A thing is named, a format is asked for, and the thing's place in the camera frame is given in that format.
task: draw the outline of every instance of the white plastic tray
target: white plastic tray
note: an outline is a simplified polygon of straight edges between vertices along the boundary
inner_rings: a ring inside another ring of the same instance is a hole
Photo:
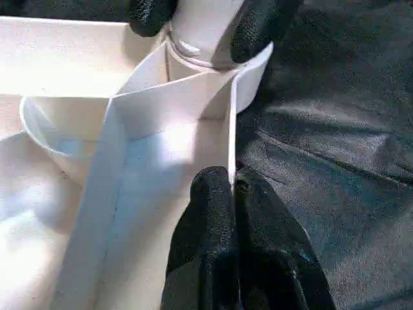
[[[157,309],[170,238],[187,206],[190,182],[210,165],[225,166],[234,181],[236,113],[253,100],[272,45],[245,66],[219,72],[187,63],[169,40],[131,35],[125,24],[0,18],[0,32],[8,38],[0,57],[0,70],[10,73],[0,86],[4,98],[113,96],[57,287],[51,269],[41,302],[11,309],[46,309],[50,300],[51,309]],[[47,65],[50,60],[55,66]],[[31,167],[27,173],[38,174],[40,182],[51,178],[51,172]],[[20,184],[19,175],[14,178]],[[79,186],[67,182],[71,188],[56,187],[51,194],[78,197]],[[19,195],[13,181],[5,187]],[[64,250],[62,245],[56,266]],[[0,292],[0,302],[10,307],[13,294]]]
[[[81,193],[24,132],[0,140],[0,309],[45,308]]]
[[[109,97],[159,38],[126,23],[0,17],[0,309],[46,309],[82,193],[22,130],[22,96]]]

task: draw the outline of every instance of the white plastic part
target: white plastic part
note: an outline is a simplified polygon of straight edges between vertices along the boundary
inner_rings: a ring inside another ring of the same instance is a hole
[[[230,46],[237,13],[244,0],[179,0],[172,18],[172,39],[189,62],[213,68],[233,68]]]
[[[124,23],[0,17],[0,35],[4,38],[0,73],[7,76],[0,83],[0,97],[10,103],[5,110],[13,114],[0,114],[0,128],[7,122],[15,124],[15,103],[21,95],[56,100],[53,107],[59,110],[62,98],[89,100],[119,94],[106,111],[51,308],[146,310],[159,305],[170,237],[188,202],[190,180],[201,167],[218,164],[227,167],[234,181],[236,112],[255,96],[272,45],[246,65],[223,72],[183,59],[168,39],[159,46],[158,39],[137,37]],[[58,136],[64,132],[60,123],[53,126]],[[25,138],[13,143],[0,141],[0,150],[10,149],[4,153],[7,156],[0,154],[0,175],[7,174],[0,180],[0,194],[6,195],[0,200],[5,203],[1,209],[15,209],[12,200],[3,198],[26,197],[25,189],[37,182],[40,187],[34,192],[41,199],[29,192],[31,199],[19,205],[25,209],[37,206],[35,217],[41,221],[64,218],[67,229],[47,225],[63,232],[57,242],[54,234],[38,235],[39,245],[55,242],[53,249],[45,247],[53,253],[52,263],[32,260],[24,275],[15,275],[27,282],[0,290],[0,305],[12,310],[47,309],[72,224],[73,217],[65,216],[77,206],[68,201],[79,198],[72,189],[80,191],[80,187],[27,135],[21,136]],[[56,154],[50,148],[53,144],[47,143],[43,149]],[[12,221],[18,216],[8,218]],[[17,226],[8,227],[0,231],[6,242]],[[24,227],[37,231],[38,225],[34,221],[17,227],[16,233],[22,236],[19,244],[31,240]],[[37,253],[31,247],[25,256],[36,257]]]
[[[109,97],[163,39],[127,23],[0,16],[0,94]]]
[[[0,139],[0,309],[46,309],[81,193],[24,132]]]
[[[193,177],[220,165],[234,182],[236,112],[254,97],[272,46],[235,78],[199,67],[155,85],[165,76],[148,68],[186,63],[171,51],[167,41],[152,52],[109,104],[53,310],[159,309]],[[142,83],[150,87],[132,91]]]
[[[83,184],[108,98],[23,98],[20,116],[28,135],[78,184]]]

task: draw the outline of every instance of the white cylindrical pipe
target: white cylindrical pipe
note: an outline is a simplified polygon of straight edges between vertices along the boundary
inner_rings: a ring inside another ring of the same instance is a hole
[[[188,61],[213,68],[232,68],[231,41],[244,0],[179,0],[172,18],[172,40]]]

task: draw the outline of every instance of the gloved finger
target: gloved finger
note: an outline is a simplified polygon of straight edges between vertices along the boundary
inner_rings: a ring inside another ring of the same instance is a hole
[[[306,232],[271,185],[248,167],[238,171],[236,212],[246,309],[257,300],[268,309],[335,309]]]
[[[172,235],[162,310],[233,309],[238,300],[235,211],[224,167],[193,180]]]
[[[232,60],[243,63],[271,41],[283,38],[303,0],[246,0],[231,46]]]
[[[153,37],[174,15],[177,0],[131,0],[129,25],[142,37]]]

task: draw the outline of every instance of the gloved hand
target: gloved hand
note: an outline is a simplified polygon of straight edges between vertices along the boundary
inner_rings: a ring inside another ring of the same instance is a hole
[[[233,61],[243,63],[262,51],[269,42],[282,39],[302,2],[245,0],[232,40]],[[172,18],[176,6],[177,0],[131,0],[130,26],[140,36],[154,36]]]
[[[335,309],[308,237],[271,186],[209,167],[172,237],[162,310]]]

